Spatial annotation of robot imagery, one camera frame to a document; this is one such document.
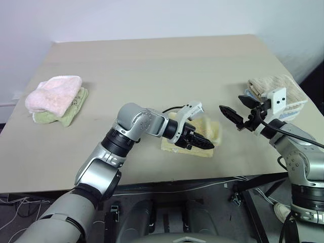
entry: gray floor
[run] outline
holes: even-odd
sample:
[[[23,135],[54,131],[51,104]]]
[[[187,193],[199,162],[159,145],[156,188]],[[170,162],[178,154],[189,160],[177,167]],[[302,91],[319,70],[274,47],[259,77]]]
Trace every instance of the gray floor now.
[[[125,215],[132,208],[132,206],[138,201],[144,199],[152,199],[158,202],[170,202],[178,200],[188,199],[202,199],[204,205],[209,209],[212,218],[215,222],[217,230],[221,236],[236,239],[238,242],[256,242],[253,239],[250,224],[243,207],[236,207],[228,202],[228,198],[231,195],[232,184],[227,183],[227,187],[224,184],[214,185],[199,190],[193,190],[182,193],[174,194],[145,194],[145,195],[126,195],[116,196],[105,202],[103,210],[98,211],[96,214],[96,220],[104,220],[105,212],[110,210],[110,205],[116,201],[121,205],[120,223],[116,226],[120,227]],[[181,188],[173,186],[169,190],[179,190]],[[272,195],[276,200],[289,204],[290,203],[290,184],[286,181],[275,193]],[[261,198],[258,194],[251,191],[253,200],[259,212],[259,215],[263,221],[264,228],[266,229],[270,242],[278,242],[279,233],[281,229],[281,222],[277,220],[272,206]],[[41,212],[43,212],[48,205],[43,204]],[[15,215],[16,210],[14,206],[0,206],[0,227],[9,222]],[[182,221],[179,208],[163,208],[157,211],[158,219],[156,222],[156,229],[154,233],[162,233],[164,231],[163,221],[161,215],[168,213],[170,220],[170,232],[181,232]],[[8,242],[9,238],[18,230],[30,225],[36,217],[36,213],[29,218],[16,217],[16,219],[8,225],[6,228],[0,231],[0,242]],[[92,233],[88,239],[89,243],[103,242],[104,239],[104,224],[98,222],[93,225]]]

